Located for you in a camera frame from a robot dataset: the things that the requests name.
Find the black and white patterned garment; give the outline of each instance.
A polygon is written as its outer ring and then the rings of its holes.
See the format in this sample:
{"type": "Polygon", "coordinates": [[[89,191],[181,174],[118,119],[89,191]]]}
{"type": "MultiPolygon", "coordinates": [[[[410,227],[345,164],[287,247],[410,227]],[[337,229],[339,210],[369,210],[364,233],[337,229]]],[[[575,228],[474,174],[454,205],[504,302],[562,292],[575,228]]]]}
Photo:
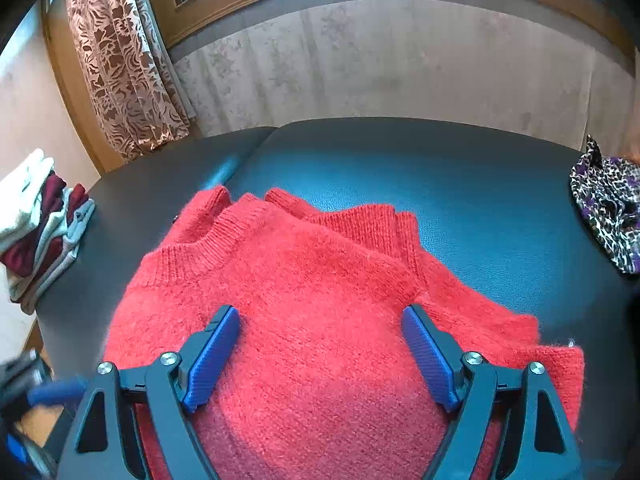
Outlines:
{"type": "Polygon", "coordinates": [[[640,166],[602,158],[587,136],[587,152],[572,167],[571,191],[585,222],[622,272],[640,274],[640,166]]]}

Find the stack of folded clothes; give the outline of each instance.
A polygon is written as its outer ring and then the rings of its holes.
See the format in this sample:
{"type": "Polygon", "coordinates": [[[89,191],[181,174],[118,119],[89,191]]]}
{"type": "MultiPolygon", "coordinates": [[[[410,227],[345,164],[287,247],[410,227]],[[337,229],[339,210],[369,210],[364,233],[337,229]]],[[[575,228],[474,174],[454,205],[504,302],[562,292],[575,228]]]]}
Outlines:
{"type": "Polygon", "coordinates": [[[95,204],[81,184],[67,188],[40,149],[0,182],[0,200],[0,262],[9,295],[32,314],[38,298],[78,256],[95,204]]]}
{"type": "MultiPolygon", "coordinates": [[[[535,317],[463,285],[420,246],[415,216],[389,205],[320,212],[278,189],[235,203],[223,187],[199,192],[140,263],[104,358],[148,365],[232,304],[238,343],[193,417],[220,478],[418,479],[448,418],[402,337],[413,303],[492,364],[542,362],[575,427],[580,348],[540,344],[535,317]]],[[[153,478],[169,478],[146,406],[138,421],[153,478]]],[[[474,478],[489,476],[500,423],[474,478]]]]}

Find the ribbed collar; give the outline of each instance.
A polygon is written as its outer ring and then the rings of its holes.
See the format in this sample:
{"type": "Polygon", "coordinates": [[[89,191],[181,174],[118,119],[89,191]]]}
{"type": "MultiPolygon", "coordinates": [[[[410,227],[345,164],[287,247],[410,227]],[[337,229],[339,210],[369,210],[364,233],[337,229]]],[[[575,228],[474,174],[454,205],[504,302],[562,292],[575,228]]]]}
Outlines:
{"type": "Polygon", "coordinates": [[[196,242],[167,244],[145,255],[129,286],[169,285],[220,268],[235,247],[264,222],[270,207],[247,193],[220,212],[196,242]]]}

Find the blue gripper pad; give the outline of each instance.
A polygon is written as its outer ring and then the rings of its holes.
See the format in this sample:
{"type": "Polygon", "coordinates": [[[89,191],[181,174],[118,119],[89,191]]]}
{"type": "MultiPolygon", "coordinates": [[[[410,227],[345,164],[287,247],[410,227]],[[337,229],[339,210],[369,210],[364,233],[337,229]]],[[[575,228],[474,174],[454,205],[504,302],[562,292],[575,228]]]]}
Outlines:
{"type": "Polygon", "coordinates": [[[462,402],[456,394],[453,371],[413,307],[408,306],[402,312],[401,327],[402,335],[420,368],[433,400],[441,404],[448,413],[453,412],[462,402]]]}
{"type": "Polygon", "coordinates": [[[240,315],[231,307],[191,367],[182,405],[193,413],[206,404],[240,334],[240,315]]]}

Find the floral curtain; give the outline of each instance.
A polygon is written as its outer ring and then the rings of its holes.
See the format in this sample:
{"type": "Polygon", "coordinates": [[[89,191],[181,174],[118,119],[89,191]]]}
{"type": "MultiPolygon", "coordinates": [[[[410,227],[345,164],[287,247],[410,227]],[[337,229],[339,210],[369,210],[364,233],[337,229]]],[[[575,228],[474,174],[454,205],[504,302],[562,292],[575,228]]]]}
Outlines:
{"type": "Polygon", "coordinates": [[[98,124],[125,160],[185,137],[193,108],[148,0],[66,0],[98,124]]]}

